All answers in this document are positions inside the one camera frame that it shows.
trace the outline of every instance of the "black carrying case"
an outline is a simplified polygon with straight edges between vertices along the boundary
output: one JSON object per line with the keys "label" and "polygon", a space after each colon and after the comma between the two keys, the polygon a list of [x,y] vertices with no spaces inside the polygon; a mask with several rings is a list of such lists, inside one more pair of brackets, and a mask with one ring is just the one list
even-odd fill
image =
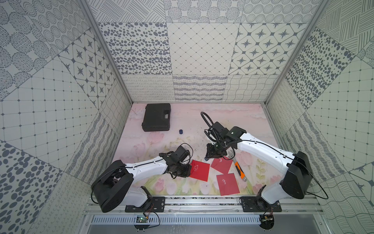
{"label": "black carrying case", "polygon": [[141,124],[144,132],[168,131],[170,129],[170,103],[148,104]]}

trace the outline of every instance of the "metal vent grille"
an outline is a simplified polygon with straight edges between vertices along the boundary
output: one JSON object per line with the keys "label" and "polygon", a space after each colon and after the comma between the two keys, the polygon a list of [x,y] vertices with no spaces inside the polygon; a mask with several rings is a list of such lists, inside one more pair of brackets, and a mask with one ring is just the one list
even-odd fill
{"label": "metal vent grille", "polygon": [[[260,224],[259,215],[162,215],[160,223],[166,225],[203,224]],[[158,224],[156,215],[149,216],[148,223],[136,223],[137,215],[95,215],[92,224],[153,225]]]}

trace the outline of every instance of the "mounting plate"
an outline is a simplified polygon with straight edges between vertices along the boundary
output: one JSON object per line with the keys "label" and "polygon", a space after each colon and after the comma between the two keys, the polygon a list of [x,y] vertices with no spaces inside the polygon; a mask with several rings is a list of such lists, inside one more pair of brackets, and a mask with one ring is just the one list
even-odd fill
{"label": "mounting plate", "polygon": [[[163,212],[165,208],[165,197],[153,197],[153,208],[151,212]],[[125,208],[126,213],[140,212],[143,213],[143,210],[136,206],[127,205]]]}
{"label": "mounting plate", "polygon": [[[240,202],[243,208],[243,212],[264,212],[257,208],[255,203],[256,196],[240,197]],[[282,208],[279,204],[279,201],[276,201],[273,205],[270,205],[273,208],[273,212],[282,212]]]}

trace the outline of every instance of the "wall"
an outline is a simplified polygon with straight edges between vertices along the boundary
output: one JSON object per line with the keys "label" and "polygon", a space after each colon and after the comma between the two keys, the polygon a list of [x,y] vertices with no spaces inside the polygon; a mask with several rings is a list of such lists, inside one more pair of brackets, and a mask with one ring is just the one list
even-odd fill
{"label": "wall", "polygon": [[131,107],[75,0],[1,1],[0,99],[0,233],[72,233]]}
{"label": "wall", "polygon": [[332,0],[267,105],[285,148],[309,156],[335,233],[374,231],[373,14]]}
{"label": "wall", "polygon": [[133,101],[263,102],[319,0],[88,0]]}

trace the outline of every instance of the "red envelope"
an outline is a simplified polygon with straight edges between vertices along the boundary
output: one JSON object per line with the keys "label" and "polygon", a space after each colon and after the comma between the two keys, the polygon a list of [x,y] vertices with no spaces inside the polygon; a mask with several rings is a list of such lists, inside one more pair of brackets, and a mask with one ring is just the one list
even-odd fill
{"label": "red envelope", "polygon": [[231,164],[233,163],[232,160],[225,160],[223,158],[215,158],[212,162],[211,167],[216,169],[217,171],[221,172],[222,174],[229,173]]}
{"label": "red envelope", "polygon": [[221,196],[240,193],[234,173],[217,175],[217,182]]}
{"label": "red envelope", "polygon": [[209,163],[192,160],[190,177],[208,182]]}

